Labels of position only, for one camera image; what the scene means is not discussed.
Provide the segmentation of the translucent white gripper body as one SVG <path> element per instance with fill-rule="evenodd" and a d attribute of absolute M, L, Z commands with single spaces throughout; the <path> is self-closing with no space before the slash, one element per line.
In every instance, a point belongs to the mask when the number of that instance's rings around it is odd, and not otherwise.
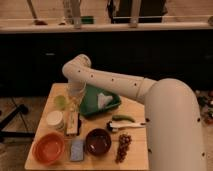
<path fill-rule="evenodd" d="M 77 112 L 85 95 L 86 84 L 79 82 L 69 82 L 67 90 L 70 101 L 70 109 L 72 112 Z"/>

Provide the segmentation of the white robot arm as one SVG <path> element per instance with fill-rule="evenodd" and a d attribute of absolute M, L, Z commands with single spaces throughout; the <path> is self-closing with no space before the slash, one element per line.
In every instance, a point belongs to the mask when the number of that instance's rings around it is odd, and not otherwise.
<path fill-rule="evenodd" d="M 207 171 L 199 105 L 187 84 L 94 70 L 84 54 L 65 63 L 62 73 L 71 94 L 90 84 L 145 106 L 151 171 Z"/>

